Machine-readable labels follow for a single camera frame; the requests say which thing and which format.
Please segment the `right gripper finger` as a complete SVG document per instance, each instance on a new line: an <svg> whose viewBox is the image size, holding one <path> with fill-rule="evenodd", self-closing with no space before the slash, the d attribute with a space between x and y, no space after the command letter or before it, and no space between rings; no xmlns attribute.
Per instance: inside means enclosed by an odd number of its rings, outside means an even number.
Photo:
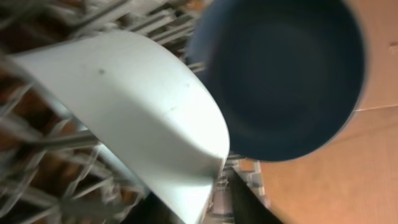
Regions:
<svg viewBox="0 0 398 224"><path fill-rule="evenodd" d="M283 224L262 204L234 169L228 171L228 186L235 224Z"/></svg>

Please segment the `dark blue plate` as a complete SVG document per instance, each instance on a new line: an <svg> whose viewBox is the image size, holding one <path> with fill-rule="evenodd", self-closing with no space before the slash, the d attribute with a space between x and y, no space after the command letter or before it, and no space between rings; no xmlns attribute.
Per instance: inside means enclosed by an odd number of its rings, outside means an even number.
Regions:
<svg viewBox="0 0 398 224"><path fill-rule="evenodd" d="M279 162L330 142L367 80L364 35L342 0L215 0L187 46L231 151Z"/></svg>

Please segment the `light blue bowl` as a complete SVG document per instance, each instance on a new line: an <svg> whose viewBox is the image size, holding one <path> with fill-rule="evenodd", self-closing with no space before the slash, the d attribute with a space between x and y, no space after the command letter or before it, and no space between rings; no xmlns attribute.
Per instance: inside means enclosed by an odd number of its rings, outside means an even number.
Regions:
<svg viewBox="0 0 398 224"><path fill-rule="evenodd" d="M175 55L142 35L113 31L9 60L184 223L202 220L229 133L209 91Z"/></svg>

